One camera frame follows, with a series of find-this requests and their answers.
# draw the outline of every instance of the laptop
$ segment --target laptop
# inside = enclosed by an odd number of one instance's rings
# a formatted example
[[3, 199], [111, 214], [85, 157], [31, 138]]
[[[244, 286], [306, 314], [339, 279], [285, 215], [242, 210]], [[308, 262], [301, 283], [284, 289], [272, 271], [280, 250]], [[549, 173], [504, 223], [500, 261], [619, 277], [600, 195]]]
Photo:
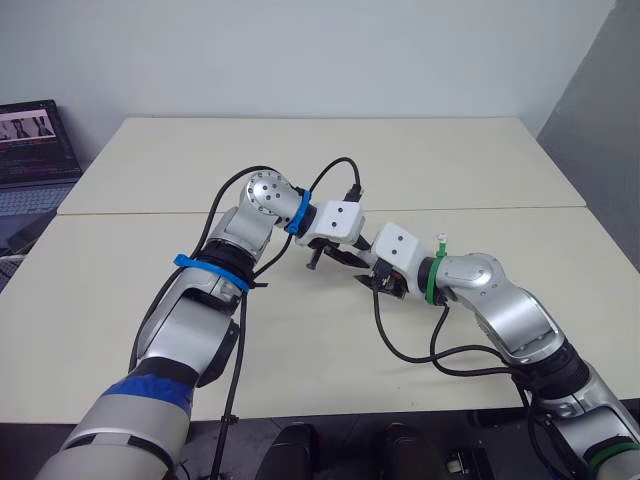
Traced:
[[81, 175], [53, 100], [0, 105], [0, 217], [57, 209]]

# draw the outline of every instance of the robotic arm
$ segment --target robotic arm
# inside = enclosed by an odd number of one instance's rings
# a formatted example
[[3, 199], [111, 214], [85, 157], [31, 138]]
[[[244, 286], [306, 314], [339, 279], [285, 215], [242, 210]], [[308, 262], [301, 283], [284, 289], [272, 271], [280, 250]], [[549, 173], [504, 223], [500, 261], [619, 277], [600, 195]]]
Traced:
[[[255, 286], [254, 267], [274, 226], [314, 249], [309, 268], [325, 253], [371, 267], [359, 280], [386, 293], [462, 303], [521, 373], [514, 381], [548, 414], [572, 470], [597, 472], [598, 479], [640, 478], [637, 424], [535, 297], [509, 282], [495, 258], [449, 257], [444, 243], [434, 256], [394, 224], [369, 245], [360, 235], [360, 195], [354, 185], [344, 201], [311, 204], [309, 192], [280, 173], [256, 171], [239, 206], [226, 212], [203, 248], [176, 258], [175, 280], [137, 337], [135, 368], [96, 401], [37, 478], [170, 478], [186, 439], [193, 390], [217, 379], [227, 364], [240, 333], [231, 317]], [[340, 250], [341, 244], [359, 255]]]
[[447, 256], [441, 240], [434, 256], [409, 232], [385, 225], [373, 243], [373, 276], [365, 283], [377, 282], [400, 297], [467, 307], [504, 362], [521, 373], [513, 381], [532, 394], [532, 408], [546, 415], [569, 470], [578, 478], [640, 478], [638, 424], [542, 304], [511, 283], [496, 258]]

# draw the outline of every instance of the black cable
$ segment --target black cable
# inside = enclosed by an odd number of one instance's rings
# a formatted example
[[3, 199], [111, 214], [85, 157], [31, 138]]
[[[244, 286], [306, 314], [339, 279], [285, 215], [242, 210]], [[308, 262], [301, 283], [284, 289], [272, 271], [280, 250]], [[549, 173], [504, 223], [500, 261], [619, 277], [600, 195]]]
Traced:
[[169, 278], [167, 278], [167, 280], [162, 284], [162, 287], [160, 287], [160, 290], [158, 290], [158, 293], [156, 293], [156, 296], [153, 298], [151, 305], [149, 305], [149, 308], [147, 308], [147, 312], [144, 314], [144, 317], [142, 317], [142, 322], [140, 322], [140, 326], [138, 327], [138, 331], [136, 332], [135, 339], [133, 340], [133, 347], [131, 348], [131, 355], [129, 356], [129, 373], [131, 373], [133, 369], [136, 368], [136, 363], [138, 362], [138, 340], [140, 339], [142, 329], [146, 325], [147, 320], [149, 320], [149, 317], [151, 316], [153, 311], [158, 307], [158, 304], [160, 303], [160, 300], [162, 300], [162, 297], [164, 297], [164, 294], [167, 292], [169, 287], [173, 285], [173, 282], [176, 280], [176, 278], [178, 278], [178, 275], [180, 275], [182, 270], [184, 270], [184, 267], [177, 268], [169, 276]]
[[540, 443], [538, 442], [538, 437], [536, 435], [536, 412], [535, 412], [535, 396], [531, 397], [531, 406], [529, 407], [529, 411], [527, 413], [527, 432], [529, 434], [529, 440], [531, 441], [531, 447], [533, 448], [534, 453], [540, 460], [540, 463], [544, 465], [549, 474], [554, 476], [558, 480], [570, 480], [564, 473], [558, 470], [549, 459], [546, 457], [542, 448], [540, 447]]
[[229, 385], [229, 393], [227, 393], [227, 403], [224, 406], [224, 415], [222, 416], [222, 423], [220, 423], [220, 433], [218, 434], [218, 443], [216, 444], [216, 453], [213, 457], [213, 465], [211, 466], [211, 480], [217, 480], [220, 473], [220, 465], [222, 464], [222, 452], [224, 451], [224, 445], [227, 440], [227, 432], [229, 431], [229, 425], [234, 421], [231, 415], [233, 409], [233, 401], [236, 396], [236, 389], [238, 388], [238, 380], [240, 379], [240, 370], [242, 369], [242, 357], [244, 355], [244, 341], [247, 327], [247, 294], [242, 295], [240, 302], [240, 335], [238, 338], [238, 351], [236, 352], [236, 363], [233, 367], [233, 376], [231, 377], [231, 384]]
[[224, 185], [218, 190], [216, 194], [216, 198], [213, 199], [213, 203], [211, 204], [211, 208], [209, 209], [209, 214], [207, 215], [207, 220], [204, 222], [204, 228], [202, 229], [202, 234], [200, 235], [200, 240], [196, 244], [196, 248], [193, 249], [193, 252], [190, 255], [190, 258], [195, 258], [200, 250], [204, 246], [204, 242], [207, 241], [207, 237], [209, 236], [209, 230], [211, 230], [211, 224], [213, 223], [213, 217], [218, 210], [218, 205], [220, 204], [220, 200], [222, 200], [222, 196], [229, 189], [231, 185], [233, 185], [238, 179], [244, 177], [247, 173], [257, 172], [259, 170], [273, 170], [271, 167], [265, 167], [262, 165], [256, 165], [253, 167], [245, 168], [244, 170], [240, 170], [234, 176], [232, 176], [229, 180], [225, 182]]
[[320, 175], [316, 177], [315, 181], [311, 184], [311, 187], [309, 187], [309, 191], [313, 193], [313, 191], [318, 186], [318, 183], [320, 183], [320, 180], [324, 178], [324, 176], [327, 174], [329, 170], [331, 170], [333, 167], [335, 167], [339, 163], [348, 163], [349, 165], [351, 165], [351, 168], [353, 169], [353, 176], [355, 177], [355, 184], [357, 186], [360, 186], [360, 171], [358, 170], [358, 166], [356, 165], [356, 162], [351, 160], [349, 157], [340, 157], [335, 159], [333, 162], [327, 165], [324, 168], [324, 170], [322, 170], [322, 172], [320, 172]]
[[178, 465], [180, 465], [180, 468], [182, 468], [182, 470], [184, 471], [187, 480], [191, 480], [191, 475], [189, 475], [189, 470], [187, 470], [187, 467], [184, 466], [184, 462], [179, 463]]
[[[442, 315], [440, 315], [440, 320], [436, 324], [436, 328], [433, 330], [433, 334], [431, 335], [431, 341], [429, 342], [429, 354], [434, 355], [436, 352], [436, 341], [438, 339], [438, 334], [444, 325], [447, 316], [449, 315], [449, 305], [444, 305], [444, 310]], [[438, 359], [435, 358], [433, 360], [433, 366], [436, 367], [439, 371], [446, 375], [451, 375], [453, 377], [480, 377], [484, 375], [496, 375], [501, 373], [506, 373], [508, 375], [513, 376], [523, 376], [522, 372], [515, 370], [509, 367], [493, 367], [493, 368], [478, 368], [476, 370], [453, 370], [451, 368], [447, 368], [443, 366]]]
[[487, 353], [490, 353], [491, 355], [497, 356], [498, 358], [502, 358], [500, 356], [500, 353], [498, 353], [497, 350], [494, 350], [493, 348], [490, 348], [484, 345], [465, 345], [462, 347], [454, 347], [440, 353], [431, 353], [426, 357], [409, 357], [405, 355], [404, 353], [400, 352], [396, 347], [393, 346], [393, 344], [389, 340], [389, 337], [387, 337], [387, 334], [384, 331], [384, 327], [382, 326], [382, 319], [380, 316], [380, 300], [379, 300], [378, 290], [377, 288], [375, 288], [375, 286], [373, 288], [373, 315], [376, 319], [376, 327], [378, 327], [378, 333], [380, 334], [380, 337], [382, 338], [382, 341], [384, 342], [384, 344], [391, 351], [391, 353], [393, 353], [400, 360], [404, 360], [405, 362], [430, 363], [430, 362], [433, 362], [434, 359], [437, 360], [439, 358], [448, 357], [449, 355], [453, 355], [456, 353], [470, 352], [470, 351], [487, 352]]
[[267, 263], [265, 263], [262, 267], [260, 267], [260, 269], [258, 269], [258, 271], [253, 275], [253, 279], [254, 280], [256, 278], [258, 278], [258, 276], [262, 275], [265, 270], [267, 270], [269, 267], [271, 267], [271, 265], [273, 265], [278, 260], [280, 260], [280, 258], [282, 258], [284, 253], [289, 248], [289, 245], [291, 245], [291, 240], [292, 239], [293, 239], [293, 234], [290, 233], [289, 236], [287, 237], [287, 240], [284, 242], [284, 245], [282, 246], [280, 251], [276, 254], [276, 256], [273, 257], [271, 260], [269, 260]]

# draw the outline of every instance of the white wall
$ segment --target white wall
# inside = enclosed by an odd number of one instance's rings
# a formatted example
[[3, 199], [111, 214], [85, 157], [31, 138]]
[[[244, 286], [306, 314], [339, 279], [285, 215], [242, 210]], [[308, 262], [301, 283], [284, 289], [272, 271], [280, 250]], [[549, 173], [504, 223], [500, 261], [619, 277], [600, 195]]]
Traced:
[[79, 156], [130, 115], [517, 115], [536, 134], [613, 0], [2, 0], [0, 103]]

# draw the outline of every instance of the green tape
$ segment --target green tape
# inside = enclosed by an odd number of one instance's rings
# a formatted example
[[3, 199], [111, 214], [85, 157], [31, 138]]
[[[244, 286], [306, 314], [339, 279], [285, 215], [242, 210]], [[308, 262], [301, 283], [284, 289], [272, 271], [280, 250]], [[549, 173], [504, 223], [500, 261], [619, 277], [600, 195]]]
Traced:
[[633, 442], [618, 443], [595, 454], [589, 462], [589, 478], [596, 478], [598, 469], [606, 460], [628, 450], [640, 450], [640, 445]]

